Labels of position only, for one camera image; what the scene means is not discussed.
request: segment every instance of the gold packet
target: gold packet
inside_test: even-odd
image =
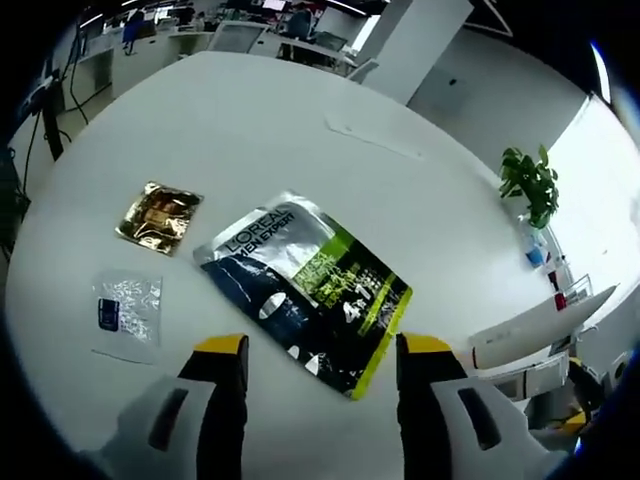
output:
[[[116,232],[150,250],[173,255],[203,197],[149,182]]]

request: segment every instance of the yellow object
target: yellow object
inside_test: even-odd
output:
[[[582,427],[585,426],[586,423],[587,423],[587,416],[584,414],[584,412],[580,412],[577,415],[574,415],[573,417],[571,417],[566,422],[564,422],[561,428],[566,433],[573,434],[580,431]]]
[[[384,281],[384,285],[380,289],[380,292],[378,293],[378,296],[373,302],[373,305],[371,305],[371,310],[369,310],[369,313],[367,314],[367,318],[364,319],[362,326],[358,330],[358,335],[365,336],[366,333],[371,328],[371,325],[373,325],[373,322],[375,321],[376,317],[378,316],[378,313],[380,312],[380,307],[382,307],[382,302],[384,302],[384,299],[387,296],[387,293],[389,293],[389,290],[391,290],[391,284],[395,279],[396,279],[396,274],[390,273],[387,279]]]
[[[367,388],[369,387],[369,383],[371,383],[371,379],[373,378],[373,374],[375,373],[376,368],[378,368],[378,365],[382,361],[382,358],[384,357],[384,354],[387,351],[387,348],[389,347],[391,340],[393,340],[393,337],[395,337],[396,335],[398,322],[400,321],[400,317],[402,317],[402,315],[404,314],[404,311],[407,308],[407,305],[409,303],[409,300],[411,299],[412,294],[413,294],[413,290],[411,289],[411,287],[409,287],[407,288],[407,291],[404,292],[404,295],[402,295],[402,298],[398,303],[398,307],[396,308],[396,311],[393,312],[393,316],[391,317],[391,322],[387,327],[387,331],[384,337],[382,337],[382,340],[380,340],[380,344],[378,345],[378,348],[373,354],[373,357],[371,357],[371,360],[369,360],[369,365],[367,365],[367,368],[365,369],[364,373],[360,377],[360,380],[358,380],[358,383],[356,384],[356,388],[353,389],[353,393],[351,394],[352,400],[361,399],[364,396],[364,393],[367,391]]]
[[[193,350],[196,352],[229,353],[231,355],[237,355],[240,349],[240,342],[244,337],[246,337],[246,335],[242,333],[235,333],[224,337],[210,337],[193,347]]]
[[[451,347],[442,340],[429,335],[415,335],[413,333],[404,333],[407,340],[407,349],[409,353],[436,353],[450,352]]]

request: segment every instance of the red object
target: red object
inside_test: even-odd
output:
[[[564,298],[562,293],[556,293],[553,298],[556,301],[556,310],[560,311],[567,308],[567,299]]]
[[[553,288],[555,288],[556,292],[559,292],[560,286],[558,285],[558,275],[556,274],[555,270],[549,273],[547,277],[549,277],[549,281],[551,282],[551,285],[553,285]]]

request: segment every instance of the white wall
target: white wall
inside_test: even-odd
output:
[[[449,85],[451,79],[455,85]],[[532,154],[540,143],[550,148],[585,99],[585,93],[539,60],[462,29],[408,107],[497,172],[508,146]]]
[[[318,24],[317,32],[329,32],[347,39],[347,45],[351,45],[362,30],[367,17],[353,17],[342,13],[335,8],[327,7]]]
[[[609,106],[594,96],[549,159],[560,191],[550,226],[574,278],[588,274],[594,292],[618,285],[589,320],[597,322],[640,283],[640,154]]]

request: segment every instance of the white office desk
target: white office desk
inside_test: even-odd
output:
[[[312,52],[320,53],[325,57],[333,58],[338,62],[344,62],[349,66],[356,66],[356,63],[350,58],[347,58],[342,52],[336,52],[335,50],[329,50],[328,48],[324,48],[319,45],[312,45],[300,40],[285,38],[271,32],[265,32],[264,34],[262,34],[253,45],[249,53],[251,53],[252,55],[261,55],[265,57],[275,58],[280,51],[280,47],[282,44],[288,44],[294,47],[311,50]]]
[[[252,55],[197,54],[117,99],[55,164],[13,253],[10,338],[44,411],[80,450],[101,447],[118,414],[161,375],[176,375],[196,343],[246,332],[244,478],[400,480],[395,347],[367,395],[349,401],[233,307],[191,253],[294,189],[413,287],[401,331],[460,345],[550,294],[485,173],[422,117],[341,77]],[[204,195],[173,258],[114,232],[149,180]],[[157,365],[90,351],[92,278],[107,268],[163,276]]]
[[[181,54],[206,50],[212,35],[211,32],[158,32],[136,40],[131,55],[126,55],[123,49],[122,32],[93,39],[93,48],[76,65],[73,93],[82,104],[112,83],[112,96],[118,98],[147,77],[177,62]],[[71,70],[67,72],[63,88],[67,109],[75,107],[70,88]]]

